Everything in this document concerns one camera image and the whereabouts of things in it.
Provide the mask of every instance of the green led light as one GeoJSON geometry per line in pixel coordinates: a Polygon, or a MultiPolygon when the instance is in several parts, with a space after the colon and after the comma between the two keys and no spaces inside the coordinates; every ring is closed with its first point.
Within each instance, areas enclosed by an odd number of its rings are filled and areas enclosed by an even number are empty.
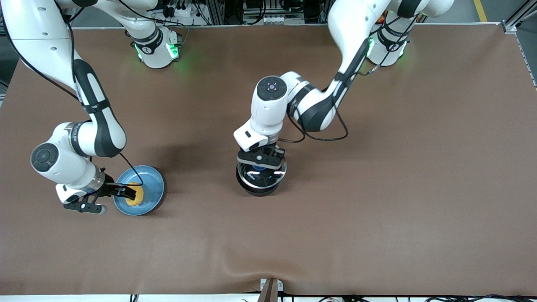
{"type": "Polygon", "coordinates": [[[367,56],[369,56],[371,54],[371,51],[373,50],[373,45],[375,45],[375,39],[373,39],[373,37],[371,37],[369,39],[369,49],[367,50],[367,56]]]}
{"type": "Polygon", "coordinates": [[[168,52],[170,53],[172,59],[175,59],[179,56],[179,51],[176,45],[170,45],[166,43],[166,48],[168,49],[168,52]]]}
{"type": "Polygon", "coordinates": [[[140,60],[142,59],[142,55],[140,54],[140,50],[138,49],[138,46],[135,44],[134,45],[134,48],[136,48],[136,52],[138,53],[138,57],[140,58],[140,60]]]}
{"type": "Polygon", "coordinates": [[[403,45],[403,47],[401,47],[401,51],[399,52],[399,56],[402,56],[403,55],[403,52],[404,52],[404,47],[406,46],[407,44],[405,43],[403,45]]]}

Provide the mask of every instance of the brown tablecloth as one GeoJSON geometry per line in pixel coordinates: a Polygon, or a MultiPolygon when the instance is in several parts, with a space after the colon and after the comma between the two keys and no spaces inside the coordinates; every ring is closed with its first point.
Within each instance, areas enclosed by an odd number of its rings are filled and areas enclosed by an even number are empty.
{"type": "Polygon", "coordinates": [[[326,27],[192,29],[162,70],[120,30],[76,31],[125,155],[168,183],[146,217],[109,198],[105,215],[62,208],[30,154],[87,115],[19,64],[0,110],[0,293],[243,292],[276,277],[295,294],[537,295],[537,94],[516,39],[493,25],[411,38],[397,64],[356,80],[340,108],[349,137],[282,144],[288,175],[255,198],[235,180],[233,131],[262,77],[330,82],[340,54],[326,27]]]}

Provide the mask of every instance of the robotic arm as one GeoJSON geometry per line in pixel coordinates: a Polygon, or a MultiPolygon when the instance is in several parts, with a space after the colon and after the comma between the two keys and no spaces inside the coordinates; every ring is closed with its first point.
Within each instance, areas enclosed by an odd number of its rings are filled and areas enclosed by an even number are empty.
{"type": "MultiPolygon", "coordinates": [[[[144,2],[148,5],[147,2],[155,1],[125,0],[137,8],[145,8],[144,2]]],[[[127,139],[97,75],[74,49],[59,8],[94,5],[111,12],[114,18],[121,19],[135,43],[147,48],[144,62],[153,68],[164,67],[174,59],[166,46],[166,41],[173,37],[171,31],[157,27],[153,21],[126,17],[117,3],[102,0],[1,0],[1,3],[6,30],[25,64],[72,88],[90,116],[88,121],[59,124],[52,136],[33,151],[34,170],[57,183],[57,195],[70,210],[104,214],[106,207],[94,203],[98,197],[115,195],[134,199],[133,189],[115,184],[112,177],[89,159],[118,155],[127,139]],[[87,202],[89,196],[94,197],[91,203],[87,202]]]]}
{"type": "Polygon", "coordinates": [[[404,48],[415,16],[422,11],[439,16],[452,4],[453,0],[337,0],[328,15],[330,34],[342,54],[336,76],[323,91],[293,71],[258,82],[252,98],[251,118],[234,132],[241,147],[236,170],[239,184],[255,196],[272,193],[287,169],[285,150],[276,146],[285,115],[289,114],[305,132],[326,129],[366,57],[374,63],[377,63],[374,59],[380,57],[377,64],[382,66],[390,61],[395,63],[402,51],[395,57],[391,54],[395,47],[402,45],[404,48]],[[389,14],[387,20],[393,22],[388,26],[385,21],[377,37],[370,37],[373,25],[385,9],[399,16],[389,14]],[[407,30],[393,30],[400,27],[407,30]]]}

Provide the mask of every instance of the blue bowl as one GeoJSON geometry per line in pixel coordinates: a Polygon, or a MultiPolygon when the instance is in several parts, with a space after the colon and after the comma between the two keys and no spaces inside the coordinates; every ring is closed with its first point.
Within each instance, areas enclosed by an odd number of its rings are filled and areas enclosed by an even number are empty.
{"type": "MultiPolygon", "coordinates": [[[[164,178],[151,166],[135,166],[134,169],[143,179],[143,200],[139,205],[130,206],[125,197],[113,196],[118,210],[130,216],[140,216],[151,212],[162,201],[164,195],[164,178]]],[[[123,172],[116,181],[128,184],[129,182],[140,183],[140,179],[133,169],[123,172]]]]}

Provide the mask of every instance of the metal bracket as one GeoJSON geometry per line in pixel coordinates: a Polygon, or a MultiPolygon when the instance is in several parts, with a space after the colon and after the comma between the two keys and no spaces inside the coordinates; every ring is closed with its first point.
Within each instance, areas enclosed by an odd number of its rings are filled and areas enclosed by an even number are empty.
{"type": "Polygon", "coordinates": [[[534,14],[532,12],[537,8],[537,0],[526,0],[521,7],[516,9],[506,20],[502,21],[502,27],[506,34],[514,34],[525,19],[534,14]]]}
{"type": "MultiPolygon", "coordinates": [[[[278,291],[284,291],[284,283],[278,279],[275,279],[275,281],[278,282],[278,291]]],[[[261,287],[259,290],[263,290],[263,287],[265,287],[265,283],[267,282],[267,279],[261,279],[261,287]]]]}
{"type": "Polygon", "coordinates": [[[284,291],[284,283],[278,279],[261,279],[261,294],[257,302],[277,302],[278,291],[284,291]]]}

